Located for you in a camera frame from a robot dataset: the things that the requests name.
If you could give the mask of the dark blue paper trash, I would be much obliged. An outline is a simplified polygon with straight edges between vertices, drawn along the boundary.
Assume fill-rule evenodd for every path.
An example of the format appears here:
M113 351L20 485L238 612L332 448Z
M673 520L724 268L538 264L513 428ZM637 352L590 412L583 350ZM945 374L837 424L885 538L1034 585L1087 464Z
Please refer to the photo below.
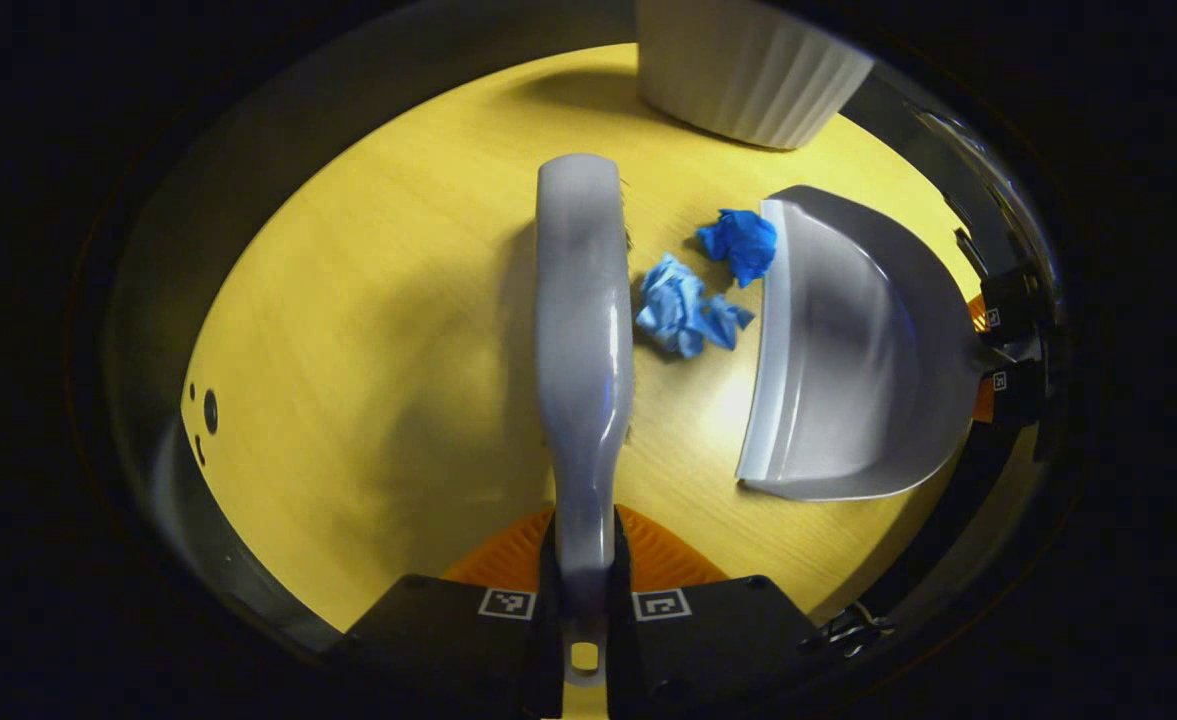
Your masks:
M745 288L774 264L777 231L756 211L719 209L713 224L696 231L699 245L714 264L726 264L734 284Z

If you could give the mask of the grey plastic dustpan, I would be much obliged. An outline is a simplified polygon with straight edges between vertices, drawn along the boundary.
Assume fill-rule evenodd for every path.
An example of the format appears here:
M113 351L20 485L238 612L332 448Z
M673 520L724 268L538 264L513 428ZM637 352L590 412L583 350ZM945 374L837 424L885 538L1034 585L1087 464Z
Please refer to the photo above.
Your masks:
M800 502L920 486L963 442L982 376L1003 359L903 224L804 184L760 211L777 249L736 479Z

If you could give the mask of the light blue paper trash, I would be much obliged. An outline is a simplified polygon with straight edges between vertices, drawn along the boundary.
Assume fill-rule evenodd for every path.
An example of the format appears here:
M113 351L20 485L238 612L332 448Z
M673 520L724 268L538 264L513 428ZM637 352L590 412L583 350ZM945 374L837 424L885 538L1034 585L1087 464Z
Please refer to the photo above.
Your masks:
M641 278L636 325L669 354L692 359L707 345L734 349L754 319L724 293L707 295L701 278L670 252Z

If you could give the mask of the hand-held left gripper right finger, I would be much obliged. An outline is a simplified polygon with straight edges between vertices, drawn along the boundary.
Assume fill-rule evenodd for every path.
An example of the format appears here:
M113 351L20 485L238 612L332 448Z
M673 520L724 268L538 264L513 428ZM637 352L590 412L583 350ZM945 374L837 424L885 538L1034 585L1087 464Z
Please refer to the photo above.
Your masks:
M616 506L609 720L743 720L820 660L820 632L770 578L716 575L669 529Z

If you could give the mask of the yellow wooden desktop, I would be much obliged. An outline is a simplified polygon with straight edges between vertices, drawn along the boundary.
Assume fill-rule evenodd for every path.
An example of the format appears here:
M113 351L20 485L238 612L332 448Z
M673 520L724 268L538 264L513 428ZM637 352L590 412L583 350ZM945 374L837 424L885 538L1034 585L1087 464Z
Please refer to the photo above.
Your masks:
M836 118L803 149L733 144L643 104L637 46L520 64L384 124L290 196L224 281L186 372L184 424L250 551L345 632L408 573L440 575L553 496L530 305L539 165L616 161L633 279L704 255L722 208L812 184L893 218L978 275L960 219L899 152Z

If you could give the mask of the small grey broom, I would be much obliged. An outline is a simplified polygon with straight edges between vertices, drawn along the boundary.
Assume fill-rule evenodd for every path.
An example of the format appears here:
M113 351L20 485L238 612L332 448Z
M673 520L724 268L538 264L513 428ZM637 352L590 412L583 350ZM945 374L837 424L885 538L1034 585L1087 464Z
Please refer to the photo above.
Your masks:
M564 678L606 680L614 479L636 396L632 278L616 161L573 152L538 169L537 396L552 456Z

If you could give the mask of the white ribbed garbage bin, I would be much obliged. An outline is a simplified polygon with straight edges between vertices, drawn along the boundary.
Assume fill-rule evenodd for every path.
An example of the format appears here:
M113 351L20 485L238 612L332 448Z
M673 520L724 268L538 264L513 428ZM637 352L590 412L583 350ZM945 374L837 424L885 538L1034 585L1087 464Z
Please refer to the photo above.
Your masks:
M799 149L876 60L765 0L634 0L638 85L652 108L765 149Z

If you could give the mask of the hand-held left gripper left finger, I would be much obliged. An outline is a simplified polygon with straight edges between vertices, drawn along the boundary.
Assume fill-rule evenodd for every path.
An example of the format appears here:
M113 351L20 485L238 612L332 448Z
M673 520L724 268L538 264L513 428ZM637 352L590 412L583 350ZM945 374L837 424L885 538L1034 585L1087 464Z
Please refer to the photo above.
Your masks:
M333 665L408 720L561 714L553 511L523 518L443 576L408 574L335 644Z

